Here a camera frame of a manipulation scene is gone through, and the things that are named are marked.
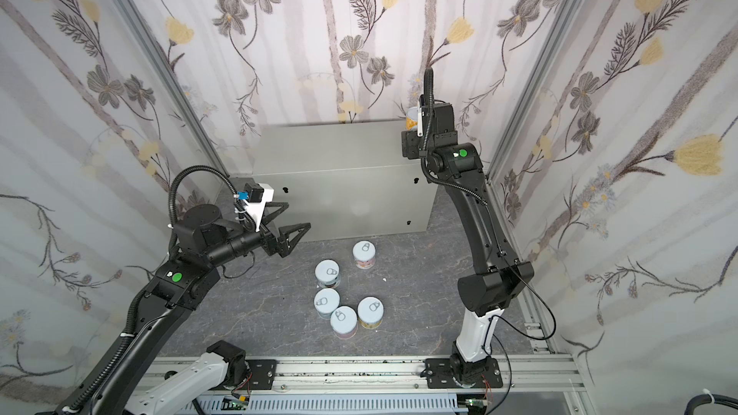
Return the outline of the orange persimmon label can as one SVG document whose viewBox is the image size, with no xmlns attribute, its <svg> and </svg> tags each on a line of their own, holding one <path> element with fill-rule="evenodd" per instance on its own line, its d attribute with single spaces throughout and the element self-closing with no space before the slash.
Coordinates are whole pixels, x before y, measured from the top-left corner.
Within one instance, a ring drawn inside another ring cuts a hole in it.
<svg viewBox="0 0 738 415">
<path fill-rule="evenodd" d="M 406 129 L 408 131 L 413 131 L 418 128 L 418 117 L 419 117 L 419 107 L 411 107 L 407 109 L 405 122 L 406 122 Z"/>
</svg>

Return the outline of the yellow white label can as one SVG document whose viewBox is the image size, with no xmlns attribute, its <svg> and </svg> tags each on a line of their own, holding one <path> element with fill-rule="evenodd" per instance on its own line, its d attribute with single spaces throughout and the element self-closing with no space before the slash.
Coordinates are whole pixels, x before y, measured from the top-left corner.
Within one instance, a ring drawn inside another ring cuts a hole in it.
<svg viewBox="0 0 738 415">
<path fill-rule="evenodd" d="M 384 319 L 384 304 L 376 297 L 365 297 L 357 306 L 359 324 L 367 330 L 375 330 Z"/>
</svg>

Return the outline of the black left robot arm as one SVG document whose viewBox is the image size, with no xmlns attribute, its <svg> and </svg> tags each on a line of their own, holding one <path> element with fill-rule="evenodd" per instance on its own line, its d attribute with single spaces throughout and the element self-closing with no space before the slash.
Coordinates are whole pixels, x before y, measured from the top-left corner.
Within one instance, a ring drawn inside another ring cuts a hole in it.
<svg viewBox="0 0 738 415">
<path fill-rule="evenodd" d="M 171 236 L 165 262 L 132 299 L 122 332 L 109 351 L 55 413 L 127 413 L 130 397 L 159 351 L 219 282 L 219 267 L 257 249 L 269 257 L 288 257 L 311 229 L 309 223 L 298 223 L 271 231 L 269 224 L 288 203 L 275 202 L 267 187 L 254 181 L 243 190 L 230 188 L 234 220 L 224 218 L 219 207 L 210 204 L 180 214 L 178 188 L 196 172 L 228 179 L 207 165 L 190 166 L 175 177 L 168 192 Z"/>
</svg>

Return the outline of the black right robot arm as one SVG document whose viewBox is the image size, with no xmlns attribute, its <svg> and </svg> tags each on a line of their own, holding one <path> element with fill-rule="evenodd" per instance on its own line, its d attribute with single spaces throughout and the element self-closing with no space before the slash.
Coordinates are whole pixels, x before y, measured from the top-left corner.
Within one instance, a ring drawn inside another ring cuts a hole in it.
<svg viewBox="0 0 738 415">
<path fill-rule="evenodd" d="M 434 71 L 426 69 L 415 129 L 402 132 L 402 154 L 418 159 L 423 175 L 450 196 L 471 250 L 474 273 L 457 281 L 465 307 L 450 357 L 455 382 L 469 386 L 491 369 L 494 330 L 510 303 L 534 275 L 502 234 L 486 192 L 484 165 L 476 147 L 459 142 L 451 104 L 434 98 Z"/>
</svg>

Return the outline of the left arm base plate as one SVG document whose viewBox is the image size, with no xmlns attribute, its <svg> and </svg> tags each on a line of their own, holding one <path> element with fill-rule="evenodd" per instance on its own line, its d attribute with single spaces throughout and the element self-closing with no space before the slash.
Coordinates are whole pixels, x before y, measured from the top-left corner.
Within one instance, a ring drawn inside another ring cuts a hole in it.
<svg viewBox="0 0 738 415">
<path fill-rule="evenodd" d="M 232 391 L 265 390 L 273 387 L 276 359 L 237 359 L 229 364 L 222 386 Z"/>
</svg>

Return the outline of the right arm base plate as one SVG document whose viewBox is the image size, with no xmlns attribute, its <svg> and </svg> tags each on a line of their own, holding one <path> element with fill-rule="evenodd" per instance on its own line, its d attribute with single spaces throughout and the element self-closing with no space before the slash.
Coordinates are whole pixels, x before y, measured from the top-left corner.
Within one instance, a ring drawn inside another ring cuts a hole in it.
<svg viewBox="0 0 738 415">
<path fill-rule="evenodd" d="M 504 386 L 498 361 L 491 357 L 477 362 L 463 361 L 459 355 L 426 359 L 420 377 L 426 380 L 429 389 L 497 389 Z"/>
</svg>

